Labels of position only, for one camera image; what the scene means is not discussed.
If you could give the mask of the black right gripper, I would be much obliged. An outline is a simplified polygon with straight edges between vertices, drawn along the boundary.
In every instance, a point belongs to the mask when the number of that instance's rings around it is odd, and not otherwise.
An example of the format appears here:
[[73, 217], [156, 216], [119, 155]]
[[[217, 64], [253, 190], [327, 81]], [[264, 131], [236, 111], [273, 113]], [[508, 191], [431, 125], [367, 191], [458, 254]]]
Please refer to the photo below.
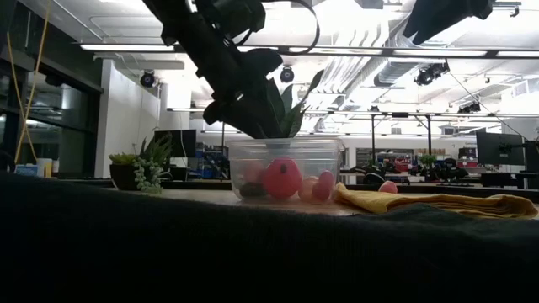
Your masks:
[[467, 17], [486, 19], [493, 12], [493, 0], [416, 0], [404, 34], [420, 45]]

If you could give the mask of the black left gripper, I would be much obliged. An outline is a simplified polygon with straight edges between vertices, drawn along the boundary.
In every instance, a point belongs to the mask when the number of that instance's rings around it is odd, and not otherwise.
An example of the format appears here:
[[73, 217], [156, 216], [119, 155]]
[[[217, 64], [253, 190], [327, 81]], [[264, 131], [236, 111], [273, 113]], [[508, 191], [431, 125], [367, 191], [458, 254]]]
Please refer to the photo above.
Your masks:
[[[281, 131], [275, 107], [267, 91], [260, 90], [264, 88], [265, 77], [252, 75], [248, 71], [243, 62], [243, 53], [245, 52], [220, 55], [212, 59], [203, 71], [203, 77], [213, 89], [212, 98], [214, 99], [205, 109], [203, 117], [209, 123], [222, 120], [227, 107], [237, 101], [236, 112], [241, 123], [241, 131], [253, 138], [280, 137]], [[253, 111], [253, 104], [245, 98], [256, 95], [255, 108], [261, 124]]]

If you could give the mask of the clear plastic tupperware container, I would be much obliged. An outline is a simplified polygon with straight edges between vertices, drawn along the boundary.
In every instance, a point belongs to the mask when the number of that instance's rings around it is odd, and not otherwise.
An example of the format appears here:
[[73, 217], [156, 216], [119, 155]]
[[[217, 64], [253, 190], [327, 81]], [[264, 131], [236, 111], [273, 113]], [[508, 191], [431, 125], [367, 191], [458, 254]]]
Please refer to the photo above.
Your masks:
[[[283, 155], [271, 155], [266, 143], [273, 139], [257, 139], [232, 141], [229, 143], [228, 159], [230, 162], [230, 178], [234, 194], [242, 200], [264, 201], [268, 203], [301, 202], [310, 205], [324, 205], [333, 198], [334, 187], [338, 182], [341, 164], [341, 152], [344, 150], [342, 141], [332, 137], [307, 137], [293, 138], [291, 147], [285, 150]], [[261, 198], [242, 198], [239, 189], [246, 182], [243, 180], [243, 170], [249, 162], [262, 162], [265, 169], [276, 158], [289, 157], [293, 159], [302, 173], [302, 181], [305, 178], [319, 177], [325, 171], [331, 171], [335, 176], [335, 184], [327, 201], [303, 202], [298, 196], [298, 191], [288, 199], [274, 199], [267, 195]]]

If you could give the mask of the green toy pepper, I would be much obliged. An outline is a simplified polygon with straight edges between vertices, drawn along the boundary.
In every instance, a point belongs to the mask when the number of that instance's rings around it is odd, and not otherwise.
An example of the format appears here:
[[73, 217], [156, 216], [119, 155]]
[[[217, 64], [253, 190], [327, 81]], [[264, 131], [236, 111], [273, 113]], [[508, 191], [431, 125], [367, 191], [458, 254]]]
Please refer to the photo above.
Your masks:
[[245, 183], [239, 189], [239, 193], [245, 199], [261, 198], [268, 195], [262, 183]]

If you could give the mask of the orange toy produce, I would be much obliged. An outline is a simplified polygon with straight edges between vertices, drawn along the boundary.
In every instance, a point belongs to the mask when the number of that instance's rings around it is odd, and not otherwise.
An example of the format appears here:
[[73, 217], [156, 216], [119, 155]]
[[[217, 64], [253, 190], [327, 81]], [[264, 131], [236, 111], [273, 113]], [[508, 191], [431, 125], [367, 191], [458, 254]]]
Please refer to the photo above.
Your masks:
[[318, 200], [312, 193], [313, 187], [317, 183], [318, 183], [317, 177], [305, 178], [302, 181], [302, 186], [298, 190], [298, 196], [301, 201], [311, 203]]

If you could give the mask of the yellow cloth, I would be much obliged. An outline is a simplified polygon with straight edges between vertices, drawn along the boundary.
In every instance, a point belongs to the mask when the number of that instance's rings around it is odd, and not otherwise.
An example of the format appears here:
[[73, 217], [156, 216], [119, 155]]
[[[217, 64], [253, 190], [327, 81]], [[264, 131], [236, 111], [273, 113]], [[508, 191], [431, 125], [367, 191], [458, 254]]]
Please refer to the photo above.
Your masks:
[[534, 219], [539, 216], [539, 209], [531, 200], [509, 194], [496, 194], [486, 198], [452, 194], [407, 196], [351, 190], [338, 183], [334, 190], [334, 201], [372, 214], [386, 214], [404, 206], [427, 204], [441, 210], [481, 218]]

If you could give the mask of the snake plant in white pot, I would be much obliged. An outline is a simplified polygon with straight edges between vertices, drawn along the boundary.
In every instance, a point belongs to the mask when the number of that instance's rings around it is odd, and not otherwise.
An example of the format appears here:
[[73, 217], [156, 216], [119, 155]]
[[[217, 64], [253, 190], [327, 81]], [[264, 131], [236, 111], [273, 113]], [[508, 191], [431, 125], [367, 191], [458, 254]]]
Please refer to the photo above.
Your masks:
[[291, 101], [293, 99], [292, 86], [281, 94], [280, 105], [283, 107], [284, 114], [277, 116], [278, 121], [280, 122], [281, 137], [273, 139], [270, 143], [265, 144], [271, 155], [283, 155], [285, 150], [291, 147], [291, 141], [301, 129], [303, 117], [309, 109], [307, 98], [319, 85], [323, 74], [323, 69], [315, 74], [305, 95], [294, 106], [291, 106]]

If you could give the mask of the long ceiling light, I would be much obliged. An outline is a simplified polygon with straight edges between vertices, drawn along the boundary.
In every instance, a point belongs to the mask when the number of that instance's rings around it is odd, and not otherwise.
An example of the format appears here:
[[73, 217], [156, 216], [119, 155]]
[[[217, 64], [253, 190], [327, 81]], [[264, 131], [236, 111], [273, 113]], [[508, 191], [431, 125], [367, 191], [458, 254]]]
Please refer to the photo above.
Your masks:
[[248, 51], [264, 49], [264, 50], [273, 50], [273, 51], [276, 51], [276, 52], [282, 53], [282, 54], [288, 53], [289, 50], [290, 50], [289, 47], [283, 46], [283, 45], [238, 45], [237, 48], [241, 52], [248, 52]]
[[317, 47], [309, 52], [309, 56], [377, 56], [381, 55], [382, 50], [379, 49], [361, 49], [361, 48], [329, 48]]
[[501, 50], [497, 57], [508, 58], [509, 60], [539, 59], [539, 50]]
[[85, 51], [93, 52], [134, 52], [134, 53], [168, 53], [175, 52], [173, 46], [166, 45], [122, 45], [122, 44], [81, 44]]
[[457, 56], [484, 56], [483, 50], [395, 50], [396, 56], [437, 56], [437, 57], [457, 57]]

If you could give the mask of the blue storage bins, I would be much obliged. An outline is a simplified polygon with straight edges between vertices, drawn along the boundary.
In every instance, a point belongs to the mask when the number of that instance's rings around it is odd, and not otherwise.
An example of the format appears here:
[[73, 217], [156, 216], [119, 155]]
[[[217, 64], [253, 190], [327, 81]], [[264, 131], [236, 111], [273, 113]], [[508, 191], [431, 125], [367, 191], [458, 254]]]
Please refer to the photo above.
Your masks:
[[229, 179], [228, 147], [196, 143], [196, 172], [203, 179]]

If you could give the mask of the black monitor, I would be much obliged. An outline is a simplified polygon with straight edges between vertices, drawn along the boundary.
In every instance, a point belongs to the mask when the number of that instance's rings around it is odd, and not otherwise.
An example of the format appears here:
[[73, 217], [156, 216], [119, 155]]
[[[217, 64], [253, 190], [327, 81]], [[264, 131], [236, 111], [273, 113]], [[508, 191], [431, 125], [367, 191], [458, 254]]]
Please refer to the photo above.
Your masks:
[[156, 140], [170, 137], [172, 151], [171, 157], [196, 157], [196, 130], [157, 130], [154, 132]]
[[525, 141], [524, 149], [526, 170], [539, 173], [539, 141]]
[[523, 140], [518, 135], [478, 132], [478, 161], [488, 165], [525, 164]]

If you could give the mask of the succulent plant in dark pot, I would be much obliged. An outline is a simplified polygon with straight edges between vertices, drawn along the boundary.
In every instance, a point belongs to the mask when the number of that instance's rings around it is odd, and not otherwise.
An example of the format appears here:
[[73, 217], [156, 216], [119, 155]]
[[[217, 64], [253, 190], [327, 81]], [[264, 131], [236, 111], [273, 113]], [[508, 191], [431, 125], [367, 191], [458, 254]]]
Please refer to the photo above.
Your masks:
[[163, 178], [171, 177], [166, 170], [173, 150], [172, 136], [167, 134], [151, 140], [145, 138], [137, 154], [110, 154], [110, 177], [119, 190], [160, 194]]

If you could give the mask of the background robot workstation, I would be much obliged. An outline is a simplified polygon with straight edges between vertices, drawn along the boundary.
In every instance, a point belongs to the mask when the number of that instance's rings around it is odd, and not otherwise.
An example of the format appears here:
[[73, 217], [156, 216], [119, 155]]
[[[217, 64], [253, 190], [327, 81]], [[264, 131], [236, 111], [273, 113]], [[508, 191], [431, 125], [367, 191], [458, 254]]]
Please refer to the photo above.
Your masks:
[[379, 163], [378, 157], [376, 155], [376, 140], [375, 140], [375, 115], [371, 116], [371, 158], [368, 162], [363, 165], [357, 164], [355, 167], [350, 169], [351, 173], [362, 173], [365, 175], [363, 183], [370, 183], [367, 180], [367, 175], [369, 173], [375, 174], [380, 177], [381, 182], [383, 182], [389, 174], [397, 174], [401, 178], [400, 180], [410, 184], [409, 180], [404, 180], [402, 174], [408, 172], [411, 176], [420, 175], [424, 177], [426, 182], [438, 182], [438, 181], [448, 181], [450, 182], [453, 178], [463, 178], [467, 176], [467, 173], [457, 167], [456, 161], [447, 158], [443, 160], [441, 164], [437, 163], [436, 155], [433, 153], [432, 149], [432, 133], [431, 133], [431, 118], [430, 114], [425, 116], [426, 123], [423, 123], [421, 120], [419, 123], [427, 129], [427, 139], [428, 139], [428, 148], [427, 152], [421, 157], [417, 155], [417, 163], [414, 163], [413, 158], [408, 158], [408, 154], [404, 154], [405, 164], [410, 164], [411, 167], [407, 167], [405, 170], [402, 170], [400, 167], [403, 165], [398, 164], [398, 156], [391, 153], [387, 150], [384, 155], [388, 156], [388, 162]]

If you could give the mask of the white cup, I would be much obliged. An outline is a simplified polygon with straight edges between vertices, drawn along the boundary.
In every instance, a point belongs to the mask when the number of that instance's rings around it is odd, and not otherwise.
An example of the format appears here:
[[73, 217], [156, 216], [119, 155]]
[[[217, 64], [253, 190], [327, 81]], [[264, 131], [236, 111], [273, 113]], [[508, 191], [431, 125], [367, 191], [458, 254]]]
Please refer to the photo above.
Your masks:
[[36, 165], [38, 177], [50, 178], [52, 176], [53, 160], [51, 158], [38, 158]]

